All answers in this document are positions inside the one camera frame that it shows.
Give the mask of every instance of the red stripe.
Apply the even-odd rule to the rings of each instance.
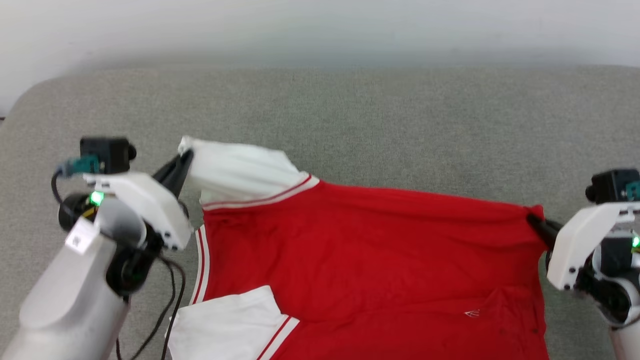
[[[200,239],[198,244],[200,246],[200,255],[202,257],[201,258],[202,266],[200,267],[200,283],[198,284],[198,291],[196,291],[196,296],[193,297],[193,304],[195,304],[196,301],[198,301],[198,295],[200,294],[200,288],[202,287],[202,279],[204,278],[204,244],[202,243],[202,231],[200,229],[198,229],[198,237]]]
[[[283,195],[285,195],[286,193],[291,192],[291,191],[293,191],[293,190],[295,190],[295,189],[297,189],[297,188],[301,187],[302,185],[306,184],[309,180],[311,180],[311,175],[309,175],[309,176],[306,178],[306,180],[304,180],[302,183],[297,184],[296,186],[294,186],[294,187],[292,187],[292,188],[290,188],[290,189],[288,189],[288,190],[285,190],[285,191],[283,191],[283,192],[279,193],[278,195],[274,195],[274,196],[271,196],[271,197],[267,197],[267,198],[265,198],[265,199],[260,199],[260,200],[248,200],[248,201],[218,201],[218,202],[209,202],[209,203],[207,203],[207,204],[204,204],[202,207],[203,207],[203,208],[205,208],[205,207],[210,206],[210,205],[225,205],[225,204],[251,204],[251,203],[253,203],[253,202],[263,202],[263,201],[273,200],[273,199],[275,199],[275,198],[277,198],[277,197],[283,196]]]
[[[282,328],[284,328],[284,326],[287,325],[287,322],[289,322],[289,319],[291,319],[291,316],[288,316],[287,319],[284,320],[284,323],[282,323],[278,331],[276,331],[276,333],[271,338],[271,341],[269,341],[267,346],[264,347],[264,350],[260,353],[260,356],[258,356],[256,360],[262,359],[262,356],[264,355],[264,353],[267,352],[267,349],[271,346],[271,344],[273,343],[273,340],[276,340],[276,338],[278,337],[278,334],[280,334],[280,331],[282,331]]]

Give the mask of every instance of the shirt logo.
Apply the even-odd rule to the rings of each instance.
[[[470,318],[477,318],[480,317],[480,309],[476,309],[476,310],[471,310],[471,311],[467,311],[465,313],[465,315],[467,315]]]

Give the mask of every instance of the red shirt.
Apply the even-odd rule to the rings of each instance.
[[[540,206],[310,176],[204,209],[193,301],[270,285],[301,321],[272,359],[548,359]]]

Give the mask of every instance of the gray couch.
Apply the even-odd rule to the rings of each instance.
[[[83,135],[125,135],[136,170],[175,154],[182,135],[284,150],[327,181],[541,203],[566,221],[595,172],[640,167],[640,70],[114,70],[46,81],[0,127],[0,349],[22,299],[61,247],[49,179]],[[65,193],[83,189],[64,184]],[[198,193],[182,198],[200,225]],[[193,288],[196,247],[174,254]],[[544,280],[551,359],[611,359],[585,300]],[[131,356],[170,295],[152,270],[121,333]],[[161,336],[141,359],[157,359]]]

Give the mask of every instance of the black cable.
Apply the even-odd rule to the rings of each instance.
[[[120,337],[116,338],[116,356],[118,360],[122,360],[122,354],[120,353]]]
[[[60,175],[62,175],[62,170],[56,171],[51,177],[51,192],[53,193],[53,197],[56,198],[58,204],[60,204],[62,210],[64,210],[64,212],[66,212],[71,218],[75,218],[77,215],[62,201],[60,193],[58,193],[58,177]]]
[[[164,309],[160,313],[160,316],[158,316],[158,320],[156,322],[156,325],[154,326],[154,329],[151,330],[151,333],[149,334],[149,336],[147,336],[146,340],[142,343],[142,345],[140,345],[140,348],[138,349],[138,351],[136,351],[136,353],[133,355],[131,360],[135,360],[138,356],[140,356],[140,354],[143,352],[143,350],[147,347],[147,345],[154,338],[154,336],[156,335],[158,329],[162,325],[162,321],[164,320],[164,317],[166,316],[166,312],[169,311],[169,308],[171,307],[171,305],[173,304],[173,301],[175,300],[175,275],[173,273],[173,269],[171,268],[171,265],[169,264],[169,262],[165,261],[164,259],[161,259],[161,261],[166,265],[167,269],[169,269],[169,272],[171,273],[171,287],[172,287],[171,300],[169,300],[169,303],[164,307]],[[117,339],[116,340],[116,352],[118,350],[117,347],[119,346],[119,343],[120,343],[120,339]]]
[[[180,284],[180,293],[178,294],[178,299],[175,302],[175,307],[173,308],[173,313],[171,314],[171,320],[169,320],[169,328],[166,330],[166,337],[164,339],[164,346],[162,350],[162,357],[160,360],[164,360],[166,357],[166,349],[169,347],[169,338],[171,336],[171,329],[173,328],[173,322],[175,321],[175,315],[178,313],[178,308],[180,308],[180,303],[182,302],[182,296],[184,295],[184,286],[186,285],[187,275],[184,273],[184,269],[178,263],[173,260],[169,260],[164,256],[159,256],[164,261],[167,261],[171,264],[178,272],[180,273],[180,278],[182,279],[182,283]]]

